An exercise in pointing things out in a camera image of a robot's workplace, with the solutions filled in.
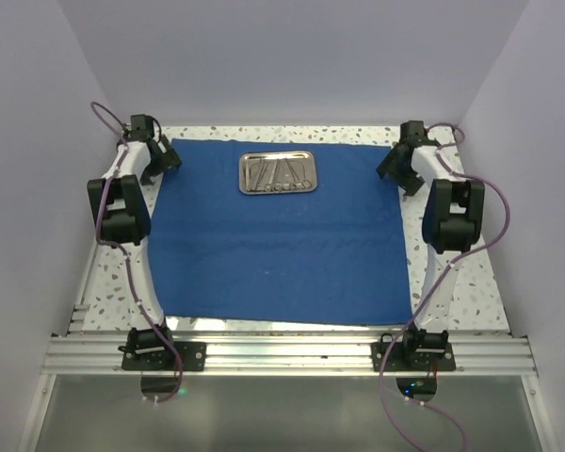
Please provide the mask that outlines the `blue surgical cloth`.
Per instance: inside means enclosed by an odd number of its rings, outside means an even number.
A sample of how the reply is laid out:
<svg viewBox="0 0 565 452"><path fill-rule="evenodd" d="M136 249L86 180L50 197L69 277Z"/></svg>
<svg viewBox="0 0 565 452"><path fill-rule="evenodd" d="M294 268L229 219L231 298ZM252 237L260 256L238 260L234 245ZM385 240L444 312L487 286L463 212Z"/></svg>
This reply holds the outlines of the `blue surgical cloth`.
<svg viewBox="0 0 565 452"><path fill-rule="evenodd" d="M396 325L412 314L396 184L383 146L310 144L309 193L242 193L238 162L261 142L173 141L152 215L153 285L167 315Z"/></svg>

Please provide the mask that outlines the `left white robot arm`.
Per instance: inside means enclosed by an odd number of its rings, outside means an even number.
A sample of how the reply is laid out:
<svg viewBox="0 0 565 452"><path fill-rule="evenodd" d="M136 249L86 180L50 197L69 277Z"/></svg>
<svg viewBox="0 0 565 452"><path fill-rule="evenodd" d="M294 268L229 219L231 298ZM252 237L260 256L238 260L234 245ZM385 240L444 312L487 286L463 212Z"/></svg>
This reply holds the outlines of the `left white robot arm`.
<svg viewBox="0 0 565 452"><path fill-rule="evenodd" d="M132 359L143 354L152 367L163 370L176 361L177 347L153 286L148 258L152 223L142 188L179 168L181 160L151 115L133 115L117 136L113 163L103 176L87 183L95 238L123 256L131 301L130 331L121 351Z"/></svg>

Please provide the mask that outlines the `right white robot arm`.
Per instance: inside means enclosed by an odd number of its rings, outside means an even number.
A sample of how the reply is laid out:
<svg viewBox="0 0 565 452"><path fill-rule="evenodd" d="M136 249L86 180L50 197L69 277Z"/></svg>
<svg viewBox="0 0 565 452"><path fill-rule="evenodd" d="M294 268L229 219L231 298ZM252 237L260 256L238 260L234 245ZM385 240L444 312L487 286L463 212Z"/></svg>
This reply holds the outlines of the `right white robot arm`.
<svg viewBox="0 0 565 452"><path fill-rule="evenodd" d="M402 333L400 357L422 369L442 353L448 341L449 311L460 270L460 257L480 238L485 186L453 169L443 145L428 136L422 121L400 124L399 141L377 167L378 176L396 182L407 196L428 188L421 235L428 260L421 301Z"/></svg>

